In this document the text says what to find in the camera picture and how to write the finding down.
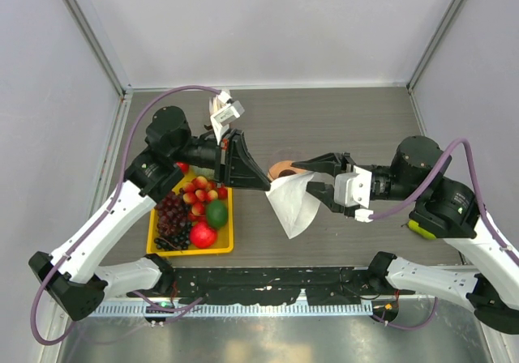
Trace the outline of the round wooden dripper stand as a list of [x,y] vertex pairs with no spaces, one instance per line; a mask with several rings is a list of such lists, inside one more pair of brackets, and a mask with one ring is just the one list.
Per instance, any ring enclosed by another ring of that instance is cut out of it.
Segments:
[[276,162],[268,169],[268,178],[273,181],[279,177],[288,177],[306,172],[305,169],[294,167],[293,163],[293,160],[281,160]]

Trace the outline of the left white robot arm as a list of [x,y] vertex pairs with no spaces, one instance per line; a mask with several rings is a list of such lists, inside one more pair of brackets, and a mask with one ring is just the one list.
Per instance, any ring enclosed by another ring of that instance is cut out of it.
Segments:
[[148,146],[129,164],[105,204],[66,243],[29,259],[41,286],[72,320],[86,318],[107,298],[133,291],[163,297],[172,290],[174,270],[156,254],[114,267],[100,262],[184,178],[181,163],[211,169],[216,182],[233,189],[270,189],[243,133],[229,126],[243,111],[237,101],[224,104],[210,117],[212,131],[194,137],[179,107],[159,109],[146,129]]

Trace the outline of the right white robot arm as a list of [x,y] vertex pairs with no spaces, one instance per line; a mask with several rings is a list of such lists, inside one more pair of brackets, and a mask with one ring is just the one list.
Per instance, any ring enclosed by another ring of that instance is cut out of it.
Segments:
[[348,153],[327,153],[292,165],[333,177],[331,185],[307,184],[307,193],[331,212],[370,223],[408,207],[413,232],[444,241],[477,269],[445,271],[380,251],[367,268],[372,291],[427,294],[468,310],[496,331],[518,333],[518,251],[483,202],[466,139],[441,150],[426,136],[407,137],[389,165],[358,165]]

